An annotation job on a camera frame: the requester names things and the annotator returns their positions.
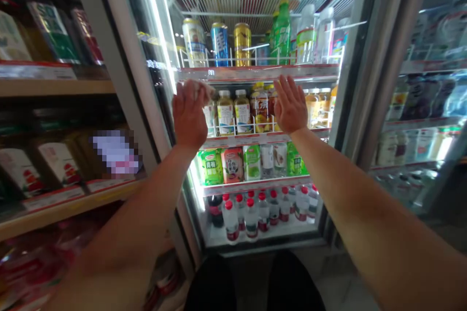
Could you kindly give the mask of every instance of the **blue can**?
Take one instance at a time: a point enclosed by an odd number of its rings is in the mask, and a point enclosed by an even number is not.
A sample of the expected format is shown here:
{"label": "blue can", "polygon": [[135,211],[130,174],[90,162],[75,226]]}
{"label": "blue can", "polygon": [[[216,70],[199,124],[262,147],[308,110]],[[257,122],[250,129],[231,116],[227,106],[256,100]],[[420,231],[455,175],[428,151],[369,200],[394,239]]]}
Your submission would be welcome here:
{"label": "blue can", "polygon": [[224,23],[213,23],[211,27],[213,51],[216,67],[229,66],[229,48],[227,26]]}

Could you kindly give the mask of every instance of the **green bottle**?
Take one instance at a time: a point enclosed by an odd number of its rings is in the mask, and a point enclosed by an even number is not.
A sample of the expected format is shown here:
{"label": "green bottle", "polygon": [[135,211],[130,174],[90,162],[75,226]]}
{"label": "green bottle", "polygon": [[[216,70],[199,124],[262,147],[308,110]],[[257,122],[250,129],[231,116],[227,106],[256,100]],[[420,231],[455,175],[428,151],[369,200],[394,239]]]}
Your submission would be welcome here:
{"label": "green bottle", "polygon": [[277,57],[277,52],[279,51],[280,57],[287,57],[279,60],[279,64],[286,65],[289,63],[288,57],[290,55],[290,14],[288,12],[288,0],[281,0],[279,4],[279,16],[274,26],[274,49],[271,52],[271,57]]}

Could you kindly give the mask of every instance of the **pixelated blur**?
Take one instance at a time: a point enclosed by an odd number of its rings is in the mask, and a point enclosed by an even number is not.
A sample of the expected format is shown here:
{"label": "pixelated blur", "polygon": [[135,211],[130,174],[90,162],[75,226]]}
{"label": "pixelated blur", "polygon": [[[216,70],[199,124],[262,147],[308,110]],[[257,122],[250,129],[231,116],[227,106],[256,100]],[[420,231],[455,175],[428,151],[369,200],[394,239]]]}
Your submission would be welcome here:
{"label": "pixelated blur", "polygon": [[140,170],[142,162],[130,146],[129,135],[124,130],[97,131],[92,143],[112,177],[121,178]]}

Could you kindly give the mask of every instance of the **wooden shelf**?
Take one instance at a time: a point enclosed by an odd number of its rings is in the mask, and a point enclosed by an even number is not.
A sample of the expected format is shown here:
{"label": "wooden shelf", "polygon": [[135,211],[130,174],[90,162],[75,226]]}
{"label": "wooden shelf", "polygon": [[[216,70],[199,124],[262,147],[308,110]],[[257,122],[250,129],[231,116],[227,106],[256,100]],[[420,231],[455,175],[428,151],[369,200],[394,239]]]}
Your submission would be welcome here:
{"label": "wooden shelf", "polygon": [[114,94],[110,80],[0,80],[0,97]]}
{"label": "wooden shelf", "polygon": [[126,199],[138,190],[142,182],[143,180],[124,184],[110,190],[90,194],[71,202],[66,202],[55,207],[3,222],[0,224],[0,242],[67,219],[71,216],[81,214],[85,211],[102,207],[121,199]]}

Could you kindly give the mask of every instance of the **right hand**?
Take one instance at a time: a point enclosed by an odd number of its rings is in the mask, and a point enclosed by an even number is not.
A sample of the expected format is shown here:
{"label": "right hand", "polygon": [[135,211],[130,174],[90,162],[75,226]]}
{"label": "right hand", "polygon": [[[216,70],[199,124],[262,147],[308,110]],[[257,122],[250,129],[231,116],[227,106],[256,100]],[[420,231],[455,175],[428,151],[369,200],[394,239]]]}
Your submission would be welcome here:
{"label": "right hand", "polygon": [[293,79],[283,75],[274,81],[278,99],[274,105],[274,114],[282,131],[291,134],[307,127],[308,110],[305,94],[301,86],[297,88]]}

